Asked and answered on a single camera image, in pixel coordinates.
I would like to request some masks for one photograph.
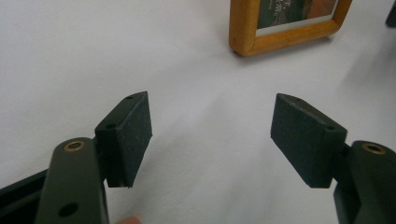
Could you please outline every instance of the fingertip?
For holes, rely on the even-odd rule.
[[[140,217],[127,217],[122,221],[119,221],[117,224],[142,224]]]

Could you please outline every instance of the white table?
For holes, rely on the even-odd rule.
[[[337,223],[335,181],[310,189],[270,138],[275,97],[396,148],[392,4],[355,0],[337,34],[241,58],[228,0],[0,1],[0,188],[148,91],[154,135],[134,187],[107,189],[113,223]]]

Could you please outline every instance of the brass rivet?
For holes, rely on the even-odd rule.
[[[374,154],[377,154],[377,155],[385,155],[385,154],[387,154],[387,151],[384,148],[382,148],[381,146],[379,146],[379,145],[375,145],[375,144],[371,144],[371,143],[364,143],[362,145],[362,147],[364,149],[366,149],[367,151],[369,151],[371,153],[374,153]]]
[[[82,150],[84,147],[85,147],[85,142],[78,140],[66,144],[66,146],[64,146],[64,150],[66,152],[76,152]]]

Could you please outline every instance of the black plastic arm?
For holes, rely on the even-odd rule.
[[[396,27],[396,1],[393,3],[386,24],[388,27]]]
[[[108,223],[103,181],[131,187],[152,136],[148,93],[125,97],[96,136],[57,146],[47,171],[0,190],[0,223]]]
[[[276,96],[271,137],[311,188],[334,178],[341,224],[396,223],[396,154],[367,141],[345,144],[347,130],[307,102]]]

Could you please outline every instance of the picture frame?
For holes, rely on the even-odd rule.
[[[279,14],[276,14],[278,3],[283,4],[280,11],[288,7],[290,7],[290,10],[296,11],[294,8],[291,8],[292,6],[285,4],[293,4],[295,2],[301,4],[301,2],[305,2],[306,5],[307,1],[308,0],[231,0],[229,29],[230,47],[243,56],[251,56],[333,35],[341,28],[352,3],[352,0],[334,0],[336,3],[333,5],[332,13],[330,15],[326,15],[327,19],[321,14],[319,14],[319,16],[316,15],[313,19],[308,19],[307,15],[310,15],[309,13],[307,14],[306,7],[296,7],[301,10],[299,14],[304,14],[306,18],[300,20],[302,24],[297,24],[297,20],[299,20],[298,18],[291,18],[291,21],[287,21],[280,18],[282,15],[279,16]],[[262,2],[269,2],[269,4],[266,4],[267,8],[264,10],[261,8]],[[284,24],[293,23],[293,25],[297,24],[297,26],[292,27],[286,25],[286,28],[282,28],[284,29],[283,31],[275,30],[271,31],[272,33],[270,32],[268,34],[260,35],[258,34],[258,28],[261,28],[259,25],[264,26],[264,29],[277,26],[275,22],[272,24],[269,24],[268,22],[267,24],[259,24],[259,17],[261,20],[262,18],[265,20],[265,15],[263,16],[263,14],[266,12],[273,13],[271,15],[272,18],[270,17],[268,20],[281,21],[281,23],[283,21]]]

